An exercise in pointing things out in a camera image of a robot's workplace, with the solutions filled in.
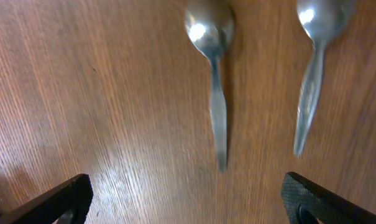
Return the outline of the small silver teaspoon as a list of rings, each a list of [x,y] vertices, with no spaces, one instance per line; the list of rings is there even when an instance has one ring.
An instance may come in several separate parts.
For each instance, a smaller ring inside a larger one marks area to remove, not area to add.
[[[299,22],[313,42],[313,54],[300,88],[293,153],[301,156],[316,112],[323,80],[324,53],[328,43],[347,26],[355,0],[298,0]]]
[[[234,15],[228,1],[190,1],[185,9],[185,30],[191,43],[209,61],[209,112],[218,170],[227,168],[227,105],[219,63],[234,36]]]

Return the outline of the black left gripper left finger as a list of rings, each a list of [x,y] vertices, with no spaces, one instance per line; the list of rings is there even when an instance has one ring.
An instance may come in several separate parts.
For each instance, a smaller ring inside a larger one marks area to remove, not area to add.
[[[89,175],[78,174],[0,216],[0,224],[84,224],[92,199],[93,189]]]

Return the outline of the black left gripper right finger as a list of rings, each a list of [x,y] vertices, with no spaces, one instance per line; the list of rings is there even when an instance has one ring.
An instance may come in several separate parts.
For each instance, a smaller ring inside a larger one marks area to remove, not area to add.
[[[293,224],[376,223],[376,215],[296,172],[284,176],[281,196]]]

